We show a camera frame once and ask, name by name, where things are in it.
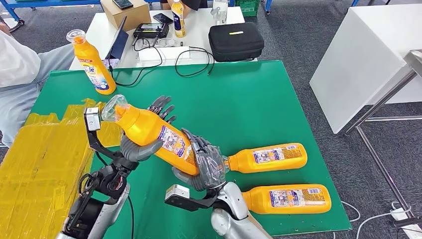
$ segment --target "smartphone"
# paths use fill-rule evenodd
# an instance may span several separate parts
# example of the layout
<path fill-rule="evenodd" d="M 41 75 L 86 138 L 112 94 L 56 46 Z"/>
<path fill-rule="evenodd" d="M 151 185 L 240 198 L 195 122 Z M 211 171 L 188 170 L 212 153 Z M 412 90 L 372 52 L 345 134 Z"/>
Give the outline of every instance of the smartphone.
<path fill-rule="evenodd" d="M 155 20 L 159 21 L 160 23 L 164 23 L 164 24 L 171 24 L 173 23 L 173 20 L 171 18 L 169 18 L 168 16 L 159 13 L 157 15 L 152 16 Z"/>
<path fill-rule="evenodd" d="M 129 0 L 113 0 L 113 2 L 122 10 L 133 7 L 133 4 Z"/>

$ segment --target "gray robotic glove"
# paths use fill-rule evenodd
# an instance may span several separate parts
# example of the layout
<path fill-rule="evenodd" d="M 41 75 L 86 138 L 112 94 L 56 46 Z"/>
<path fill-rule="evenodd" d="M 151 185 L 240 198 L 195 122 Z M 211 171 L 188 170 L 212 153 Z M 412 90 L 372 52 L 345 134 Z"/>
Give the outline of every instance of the gray robotic glove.
<path fill-rule="evenodd" d="M 163 141 L 156 139 L 145 146 L 139 146 L 130 140 L 125 134 L 120 141 L 120 151 L 123 157 L 131 162 L 147 160 L 163 146 Z"/>
<path fill-rule="evenodd" d="M 224 164 L 226 157 L 221 154 L 219 147 L 212 145 L 201 136 L 193 135 L 185 128 L 182 128 L 182 132 L 191 143 L 199 174 L 192 176 L 173 167 L 174 175 L 197 191 L 217 188 L 226 183 Z"/>
<path fill-rule="evenodd" d="M 148 110 L 156 113 L 161 119 L 166 120 L 167 115 L 174 110 L 174 105 L 170 105 L 163 112 L 163 108 L 171 101 L 170 96 L 160 96 L 148 107 Z M 172 123 L 176 120 L 176 116 L 171 116 L 166 120 L 167 123 Z M 152 154 L 157 152 L 163 146 L 163 141 L 156 139 L 152 143 L 139 146 L 130 140 L 125 134 L 120 141 L 120 151 L 123 156 L 132 162 L 140 162 L 147 160 Z"/>

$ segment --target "clear bottle cap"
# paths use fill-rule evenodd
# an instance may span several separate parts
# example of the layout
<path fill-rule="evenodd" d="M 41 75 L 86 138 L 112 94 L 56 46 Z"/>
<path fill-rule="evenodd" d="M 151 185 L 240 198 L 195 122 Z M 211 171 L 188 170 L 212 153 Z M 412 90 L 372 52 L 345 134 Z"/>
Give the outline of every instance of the clear bottle cap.
<path fill-rule="evenodd" d="M 72 44 L 81 44 L 86 41 L 85 32 L 80 29 L 74 29 L 66 34 L 66 39 Z"/>
<path fill-rule="evenodd" d="M 104 121 L 116 122 L 121 119 L 128 109 L 129 103 L 126 98 L 123 95 L 115 95 L 104 106 L 101 117 Z"/>

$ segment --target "cardboard box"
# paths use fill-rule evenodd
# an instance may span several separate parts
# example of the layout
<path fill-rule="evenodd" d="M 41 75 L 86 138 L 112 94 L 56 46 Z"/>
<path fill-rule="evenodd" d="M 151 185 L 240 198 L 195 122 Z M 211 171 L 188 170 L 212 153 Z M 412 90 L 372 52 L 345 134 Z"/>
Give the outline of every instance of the cardboard box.
<path fill-rule="evenodd" d="M 129 31 L 135 29 L 141 23 L 150 23 L 151 16 L 149 15 L 149 6 L 143 0 L 131 0 L 133 7 L 122 10 L 113 0 L 101 0 L 104 12 L 107 15 L 108 21 L 116 28 L 120 26 L 124 16 L 127 16 L 126 23 L 123 30 Z"/>

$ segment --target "plastic bottle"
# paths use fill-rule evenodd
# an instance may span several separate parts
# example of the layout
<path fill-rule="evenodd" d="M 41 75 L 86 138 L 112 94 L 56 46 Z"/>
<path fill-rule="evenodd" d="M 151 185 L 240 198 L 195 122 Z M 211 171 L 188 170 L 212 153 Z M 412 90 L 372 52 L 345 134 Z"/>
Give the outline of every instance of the plastic bottle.
<path fill-rule="evenodd" d="M 116 83 L 102 62 L 97 49 L 85 39 L 85 32 L 79 29 L 67 33 L 66 39 L 73 44 L 75 56 L 84 67 L 95 90 L 103 95 L 109 95 L 116 89 Z"/>
<path fill-rule="evenodd" d="M 316 214 L 331 209 L 321 184 L 262 186 L 242 193 L 248 209 L 258 214 Z"/>
<path fill-rule="evenodd" d="M 300 143 L 244 149 L 230 156 L 226 163 L 230 170 L 255 173 L 303 167 L 308 160 L 305 148 Z"/>
<path fill-rule="evenodd" d="M 159 138 L 164 145 L 155 155 L 187 174 L 199 173 L 189 140 L 157 114 L 135 108 L 127 103 L 123 95 L 115 95 L 103 108 L 101 115 L 103 120 L 116 122 L 126 136 L 138 145 L 147 145 Z"/>
<path fill-rule="evenodd" d="M 172 12 L 174 18 L 174 33 L 176 34 L 176 37 L 184 37 L 186 35 L 183 10 L 183 4 L 180 0 L 174 0 L 174 3 L 172 4 Z"/>

